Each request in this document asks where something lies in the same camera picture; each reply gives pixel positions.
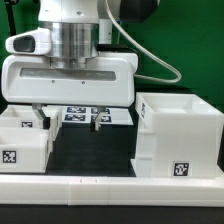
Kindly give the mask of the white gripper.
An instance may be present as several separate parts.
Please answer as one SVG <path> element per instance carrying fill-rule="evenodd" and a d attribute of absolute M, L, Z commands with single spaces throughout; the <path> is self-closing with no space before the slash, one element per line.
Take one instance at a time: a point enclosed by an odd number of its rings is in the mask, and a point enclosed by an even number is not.
<path fill-rule="evenodd" d="M 102 52 L 84 69 L 50 66 L 44 56 L 9 56 L 2 67 L 1 90 L 9 102 L 32 103 L 32 110 L 47 127 L 41 104 L 128 107 L 134 101 L 135 53 Z M 91 130 L 98 131 L 105 107 L 93 109 Z"/>

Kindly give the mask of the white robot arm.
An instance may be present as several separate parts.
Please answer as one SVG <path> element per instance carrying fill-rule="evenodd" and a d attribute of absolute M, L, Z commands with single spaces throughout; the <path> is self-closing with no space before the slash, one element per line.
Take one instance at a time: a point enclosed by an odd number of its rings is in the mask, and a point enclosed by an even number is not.
<path fill-rule="evenodd" d="M 3 97 L 30 103 L 94 106 L 94 127 L 108 106 L 134 102 L 138 55 L 111 48 L 118 21 L 142 22 L 160 0 L 40 0 L 39 27 L 6 39 Z"/>

